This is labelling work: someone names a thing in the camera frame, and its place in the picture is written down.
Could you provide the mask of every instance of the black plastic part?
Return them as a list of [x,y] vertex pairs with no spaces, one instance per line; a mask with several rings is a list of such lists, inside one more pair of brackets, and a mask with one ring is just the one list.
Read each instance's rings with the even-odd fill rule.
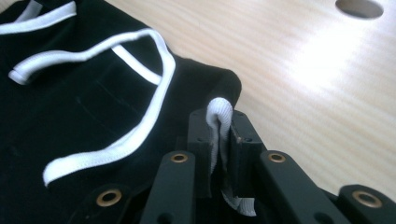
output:
[[361,185],[344,186],[336,204],[352,223],[396,223],[396,203],[375,189]]
[[230,131],[230,154],[227,164],[228,181],[233,195],[241,198],[255,196],[252,185],[254,161],[266,150],[248,117],[235,110]]
[[257,173],[282,223],[350,223],[286,153],[264,151]]
[[163,156],[141,224],[190,224],[195,220],[195,157],[187,151]]
[[210,131],[206,124],[206,110],[200,109],[190,113],[187,150],[195,155],[196,172],[195,186],[197,198],[210,198],[210,162],[211,149]]
[[149,197],[150,189],[133,196],[125,204],[124,210],[117,224],[137,224],[142,217],[143,209]]

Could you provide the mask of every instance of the black fabric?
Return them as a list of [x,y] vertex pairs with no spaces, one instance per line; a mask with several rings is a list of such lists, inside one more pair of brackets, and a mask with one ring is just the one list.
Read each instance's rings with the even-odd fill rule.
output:
[[[15,3],[1,13],[0,25],[15,21],[27,3]],[[112,50],[85,63],[40,70],[26,86],[8,77],[17,63],[39,52],[83,51],[113,35],[147,28],[102,0],[77,1],[77,9],[77,16],[51,27],[0,35],[0,223],[66,223],[90,192],[107,184],[143,192],[162,156],[175,149],[178,137],[187,136],[191,111],[215,97],[232,105],[239,97],[241,83],[232,71],[174,55],[174,77],[144,144],[121,161],[67,175],[45,188],[42,172],[50,161],[102,149],[128,133],[141,120],[156,88]],[[162,62],[150,38],[123,46],[161,73]],[[219,202],[217,197],[206,203],[223,207]],[[197,216],[208,215],[198,223],[236,216],[207,214],[207,206],[199,204],[197,208]]]

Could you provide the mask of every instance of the light wood surface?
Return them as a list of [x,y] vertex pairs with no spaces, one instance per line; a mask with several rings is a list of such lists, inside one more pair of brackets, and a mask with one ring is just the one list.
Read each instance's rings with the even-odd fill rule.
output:
[[362,184],[396,201],[395,1],[377,0],[376,19],[335,0],[107,1],[180,56],[235,71],[236,109],[319,187]]

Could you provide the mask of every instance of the white lace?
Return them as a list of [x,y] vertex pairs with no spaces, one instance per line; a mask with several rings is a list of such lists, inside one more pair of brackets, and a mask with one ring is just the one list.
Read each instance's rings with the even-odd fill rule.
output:
[[[121,50],[121,43],[134,41],[144,36],[150,36],[158,49],[163,61],[163,73],[157,75],[141,64],[132,55],[126,56],[127,52]],[[154,84],[158,84],[150,101],[148,109],[139,122],[131,131],[110,146],[94,151],[72,154],[50,162],[44,170],[43,179],[47,186],[51,181],[72,174],[76,171],[109,164],[125,158],[135,152],[145,141],[160,114],[163,99],[175,71],[175,60],[168,51],[163,38],[152,29],[143,29],[137,32],[114,35],[105,41],[82,52],[67,52],[51,50],[34,55],[14,67],[9,77],[20,84],[26,84],[29,77],[37,70],[59,63],[85,62],[101,52],[113,49],[119,54],[122,51],[122,59],[129,64],[140,76]]]
[[37,17],[41,8],[42,6],[36,1],[30,1],[26,9],[14,22],[0,25],[0,35],[10,35],[44,29],[60,21],[76,16],[77,14],[75,2],[70,2]]
[[[227,172],[228,135],[233,119],[233,107],[224,98],[215,98],[210,101],[206,110],[206,123],[210,128],[210,138],[212,145],[211,172],[215,169],[217,158],[220,157],[223,164],[223,171]],[[231,187],[228,186],[221,190],[224,201],[236,210],[239,214],[248,217],[255,217],[254,198],[239,198],[233,196]]]

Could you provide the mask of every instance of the metal grommet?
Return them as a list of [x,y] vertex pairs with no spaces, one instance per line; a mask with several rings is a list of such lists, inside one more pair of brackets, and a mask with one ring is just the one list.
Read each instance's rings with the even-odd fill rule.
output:
[[373,194],[363,191],[355,190],[352,193],[353,198],[359,203],[372,208],[382,207],[382,202],[379,198],[375,197]]
[[109,207],[120,201],[122,193],[119,189],[108,189],[96,198],[97,205],[101,207]]
[[178,153],[171,158],[172,162],[185,162],[189,157],[186,154]]
[[273,162],[284,162],[286,158],[279,153],[271,153],[268,155],[268,159]]

